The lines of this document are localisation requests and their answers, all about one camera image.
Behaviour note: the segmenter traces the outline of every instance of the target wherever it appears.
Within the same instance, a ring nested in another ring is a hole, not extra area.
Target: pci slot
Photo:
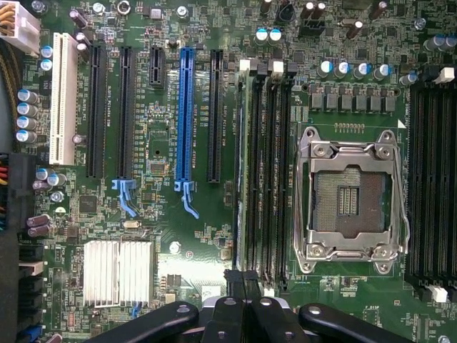
[[[184,209],[199,218],[191,206],[191,191],[194,182],[191,180],[192,134],[194,126],[194,65],[195,50],[182,48],[179,67],[179,105],[178,105],[178,146],[176,149],[176,176],[174,190],[183,192],[181,200]]]
[[[211,50],[211,70],[209,72],[209,136],[208,136],[208,175],[211,183],[221,181],[222,150],[222,89],[224,82],[224,53]]]
[[[131,179],[134,158],[136,82],[136,54],[131,46],[121,48],[119,67],[119,135],[116,178]]]
[[[91,46],[86,176],[95,179],[104,176],[106,58],[105,48]]]
[[[70,34],[54,33],[49,163],[74,165],[78,51]]]

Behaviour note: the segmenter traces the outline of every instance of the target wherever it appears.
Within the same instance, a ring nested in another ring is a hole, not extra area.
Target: cpu socket
[[[298,141],[293,210],[293,246],[303,273],[332,261],[373,262],[379,274],[390,272],[409,238],[400,159],[390,130],[360,143],[323,141],[315,127],[306,127]]]

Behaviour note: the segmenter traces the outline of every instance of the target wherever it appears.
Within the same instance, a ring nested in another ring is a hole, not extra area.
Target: black pcie slot
[[[116,177],[130,179],[134,155],[136,70],[136,54],[130,46],[121,48],[119,65],[119,135]]]
[[[222,150],[222,89],[224,82],[224,53],[211,50],[211,70],[209,72],[209,135],[208,135],[208,175],[207,181],[221,181]]]
[[[91,46],[86,176],[95,179],[104,177],[106,63],[105,48]]]

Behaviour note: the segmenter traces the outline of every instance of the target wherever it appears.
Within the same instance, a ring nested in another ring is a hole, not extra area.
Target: white pci slot
[[[69,34],[54,34],[49,163],[74,164],[78,51]]]

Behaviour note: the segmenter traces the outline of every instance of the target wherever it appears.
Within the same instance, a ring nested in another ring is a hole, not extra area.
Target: blue pcie slot
[[[194,122],[194,56],[194,49],[181,49],[181,65],[179,67],[178,147],[174,190],[176,192],[183,192],[181,200],[184,203],[184,209],[198,219],[199,214],[191,206],[191,191],[194,190],[194,182],[191,180],[192,127]]]

